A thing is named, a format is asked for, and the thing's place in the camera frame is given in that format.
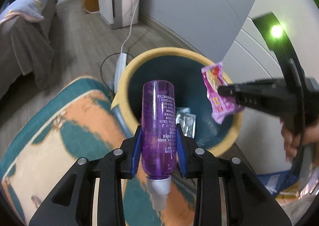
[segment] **teal and orange rug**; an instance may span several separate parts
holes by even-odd
[[[25,225],[78,158],[99,159],[121,146],[125,137],[110,113],[112,100],[112,92],[103,84],[93,78],[79,78],[15,137],[0,162],[1,191]],[[152,209],[141,167],[136,178],[122,181],[122,192],[129,226],[193,224],[195,184],[178,173],[173,176],[167,209],[161,213]]]

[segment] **trash bin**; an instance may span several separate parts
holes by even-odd
[[[134,135],[142,115],[143,85],[151,80],[167,80],[174,85],[176,107],[189,107],[196,115],[195,139],[198,146],[220,156],[235,142],[242,113],[227,116],[217,124],[201,68],[214,64],[204,56],[180,48],[156,48],[133,59],[124,70],[111,109],[125,136]],[[224,73],[224,79],[231,83]]]

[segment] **wooden floor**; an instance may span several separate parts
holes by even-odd
[[[21,76],[0,100],[0,160],[20,129],[64,86],[82,75],[90,75],[101,81],[100,65],[107,56],[120,51],[128,33],[129,27],[110,30],[100,14],[84,14],[80,0],[59,5],[50,32],[55,58],[49,87],[40,91],[35,85],[33,74]],[[135,57],[149,49],[170,46],[181,47],[154,26],[140,21],[133,26],[123,51]],[[118,55],[110,57],[103,66],[106,82],[114,79],[117,58]],[[236,145],[223,158],[233,156],[246,160]]]

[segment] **green light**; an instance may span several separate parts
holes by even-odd
[[[274,25],[272,27],[272,36],[274,38],[280,38],[283,33],[283,28],[280,25]]]

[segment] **bottle cap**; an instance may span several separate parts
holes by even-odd
[[[166,209],[166,200],[171,191],[171,176],[165,179],[150,179],[146,177],[147,192],[151,197],[153,209],[162,211]]]

